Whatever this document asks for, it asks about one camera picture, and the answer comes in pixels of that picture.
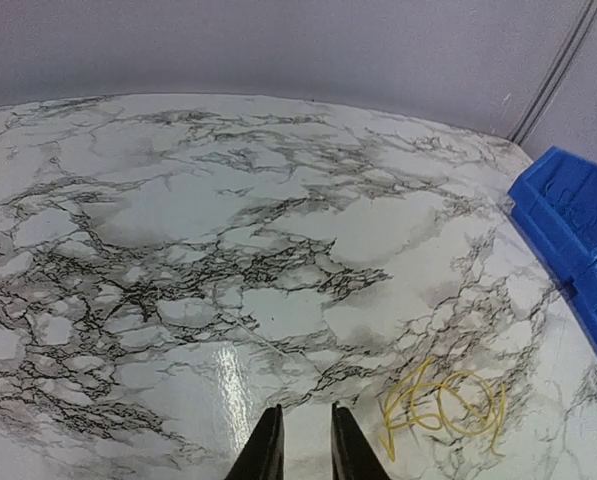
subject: marble surface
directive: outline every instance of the marble surface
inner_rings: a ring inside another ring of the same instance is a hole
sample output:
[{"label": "marble surface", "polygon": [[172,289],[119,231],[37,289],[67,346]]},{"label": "marble surface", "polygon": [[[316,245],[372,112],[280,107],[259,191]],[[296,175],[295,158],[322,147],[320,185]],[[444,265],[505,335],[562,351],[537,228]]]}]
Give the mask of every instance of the marble surface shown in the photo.
[{"label": "marble surface", "polygon": [[[276,403],[286,478],[328,479],[340,400],[393,479],[597,480],[597,360],[503,213],[529,161],[264,97],[1,108],[0,479],[218,480]],[[389,462],[430,355],[507,386],[504,458],[412,428]]]}]

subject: white marble countertop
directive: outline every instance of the white marble countertop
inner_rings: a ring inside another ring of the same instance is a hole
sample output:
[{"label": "white marble countertop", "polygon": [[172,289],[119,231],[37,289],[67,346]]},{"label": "white marble countertop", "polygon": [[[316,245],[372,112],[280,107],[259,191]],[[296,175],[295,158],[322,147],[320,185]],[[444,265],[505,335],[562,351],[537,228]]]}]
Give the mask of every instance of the white marble countertop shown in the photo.
[{"label": "white marble countertop", "polygon": [[[597,480],[597,360],[501,213],[529,163],[414,118],[264,97],[0,109],[0,479],[220,480],[266,406],[329,479],[348,405],[394,480]],[[489,437],[379,399],[434,355],[508,388]]]}]

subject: gray wall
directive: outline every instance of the gray wall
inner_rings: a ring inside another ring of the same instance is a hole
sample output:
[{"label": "gray wall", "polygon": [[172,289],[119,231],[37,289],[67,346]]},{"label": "gray wall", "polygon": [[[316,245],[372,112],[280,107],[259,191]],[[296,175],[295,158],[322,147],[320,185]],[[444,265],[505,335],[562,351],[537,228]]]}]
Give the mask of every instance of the gray wall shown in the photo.
[{"label": "gray wall", "polygon": [[551,104],[522,146],[536,158],[551,145],[597,162],[597,21]]},{"label": "gray wall", "polygon": [[0,105],[231,92],[505,136],[583,0],[0,0]]}]

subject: marble pattern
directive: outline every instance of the marble pattern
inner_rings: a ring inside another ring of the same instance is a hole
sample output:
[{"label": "marble pattern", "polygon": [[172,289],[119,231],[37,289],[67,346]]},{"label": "marble pattern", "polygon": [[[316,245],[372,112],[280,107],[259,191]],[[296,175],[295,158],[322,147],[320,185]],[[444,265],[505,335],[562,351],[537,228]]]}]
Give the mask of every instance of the marble pattern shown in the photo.
[{"label": "marble pattern", "polygon": [[[597,360],[504,213],[529,161],[265,97],[0,108],[0,479],[218,480],[275,403],[286,478],[328,479],[340,400],[394,480],[597,480]],[[412,428],[389,462],[430,355],[507,386],[504,458]]]}]

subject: yellow rubber band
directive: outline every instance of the yellow rubber band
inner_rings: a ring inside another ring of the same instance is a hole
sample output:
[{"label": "yellow rubber band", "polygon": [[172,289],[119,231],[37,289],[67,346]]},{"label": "yellow rubber band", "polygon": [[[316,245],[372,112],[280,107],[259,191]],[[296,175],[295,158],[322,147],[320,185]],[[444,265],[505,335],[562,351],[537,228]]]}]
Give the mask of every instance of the yellow rubber band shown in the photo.
[{"label": "yellow rubber band", "polygon": [[[387,393],[387,397],[385,398],[385,402],[383,404],[383,415],[384,415],[384,425],[385,429],[387,430],[387,438],[383,435],[380,435],[380,442],[382,443],[383,447],[387,451],[387,455],[392,462],[396,461],[396,448],[394,445],[394,431],[399,430],[401,428],[410,427],[413,425],[420,425],[421,427],[432,430],[438,431],[442,428],[446,428],[448,430],[453,430],[461,435],[467,437],[475,437],[478,435],[482,435],[490,430],[493,429],[493,437],[491,439],[491,444],[489,449],[491,452],[496,456],[503,456],[498,453],[495,449],[496,447],[496,440],[500,436],[502,431],[502,426],[505,421],[505,408],[507,406],[507,398],[506,398],[506,391],[505,385],[502,384],[500,387],[500,403],[498,405],[498,409],[496,411],[495,404],[496,404],[496,396],[493,392],[493,388],[485,380],[483,377],[478,375],[471,370],[460,370],[458,372],[454,372],[445,378],[441,383],[423,383],[422,379],[425,375],[425,372],[429,365],[434,362],[434,357],[430,357],[425,362],[416,368],[414,371],[406,375],[402,380],[400,380],[389,392]],[[414,385],[404,392],[400,393],[394,402],[391,402],[391,399],[400,391],[402,390],[403,386],[412,378],[417,375],[417,379]],[[474,405],[467,402],[453,387],[451,387],[451,382],[459,377],[472,377],[477,380],[477,383],[480,385],[482,390],[485,392],[488,400],[488,409],[486,415],[482,415]],[[436,406],[438,408],[438,413],[424,413],[422,415],[418,415],[416,412],[416,400],[419,398],[417,393],[421,389],[437,389],[436,392]],[[456,425],[445,413],[442,404],[442,392],[446,391],[452,397],[457,399],[463,407],[471,414],[472,416],[476,417],[480,423],[482,423],[482,427],[476,430],[467,430]],[[398,405],[401,405],[405,400],[408,400],[408,415],[410,417],[409,420],[392,424],[391,423],[391,415],[393,414],[394,410]],[[434,419],[438,422],[437,425],[430,425],[429,423],[424,422],[423,420]]]}]

